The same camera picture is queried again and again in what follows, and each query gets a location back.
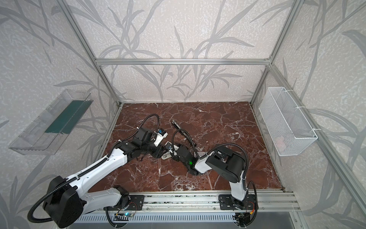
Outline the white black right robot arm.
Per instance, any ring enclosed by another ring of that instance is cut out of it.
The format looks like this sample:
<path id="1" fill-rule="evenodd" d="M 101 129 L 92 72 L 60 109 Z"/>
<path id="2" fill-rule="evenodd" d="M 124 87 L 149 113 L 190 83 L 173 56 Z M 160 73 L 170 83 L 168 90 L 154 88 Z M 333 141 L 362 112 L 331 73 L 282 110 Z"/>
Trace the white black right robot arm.
<path id="1" fill-rule="evenodd" d="M 193 154 L 185 145 L 175 146 L 175 135 L 180 132 L 187 135 L 186 139 L 193 146 Z M 249 169 L 249 157 L 241 146 L 235 143 L 218 144 L 203 156 L 199 156 L 191 136 L 183 129 L 173 133 L 171 144 L 169 152 L 173 160 L 182 162 L 188 172 L 194 176 L 214 170 L 229 182 L 232 201 L 240 208 L 244 206 L 248 195 L 246 174 Z"/>

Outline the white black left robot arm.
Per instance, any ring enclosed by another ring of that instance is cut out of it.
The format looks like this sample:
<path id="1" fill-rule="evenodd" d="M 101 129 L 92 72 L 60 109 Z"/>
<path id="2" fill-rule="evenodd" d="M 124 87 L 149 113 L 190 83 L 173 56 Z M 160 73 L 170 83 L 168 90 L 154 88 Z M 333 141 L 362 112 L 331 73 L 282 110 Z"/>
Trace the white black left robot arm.
<path id="1" fill-rule="evenodd" d="M 129 193 L 121 186 L 93 193 L 88 191 L 108 174 L 141 154 L 160 158 L 165 151 L 162 141 L 167 135 L 160 127 L 152 131 L 139 126 L 135 133 L 118 140 L 107 155 L 87 168 L 66 178 L 57 176 L 49 183 L 47 194 L 30 208 L 28 221 L 54 221 L 59 228 L 67 228 L 84 214 L 122 203 L 128 205 Z"/>

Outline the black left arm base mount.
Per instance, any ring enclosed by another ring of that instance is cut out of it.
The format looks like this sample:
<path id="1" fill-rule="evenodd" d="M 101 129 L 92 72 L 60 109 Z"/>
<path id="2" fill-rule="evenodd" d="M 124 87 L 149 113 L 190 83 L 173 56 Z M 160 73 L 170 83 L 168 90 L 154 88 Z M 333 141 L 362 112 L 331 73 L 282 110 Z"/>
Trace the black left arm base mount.
<path id="1" fill-rule="evenodd" d="M 144 204 L 144 195 L 124 195 L 112 207 L 107 207 L 108 211 L 113 210 L 128 210 L 128 211 L 141 211 Z"/>

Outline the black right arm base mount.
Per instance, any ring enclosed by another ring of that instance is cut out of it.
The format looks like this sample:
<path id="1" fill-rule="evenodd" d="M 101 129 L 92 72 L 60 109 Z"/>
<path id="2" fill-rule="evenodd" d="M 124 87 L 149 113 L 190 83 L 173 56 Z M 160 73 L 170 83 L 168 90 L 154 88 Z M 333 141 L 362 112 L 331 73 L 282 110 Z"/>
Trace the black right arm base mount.
<path id="1" fill-rule="evenodd" d="M 218 197 L 221 210 L 258 210 L 255 194 L 247 194 L 245 199 L 240 201 L 231 195 L 219 195 Z"/>

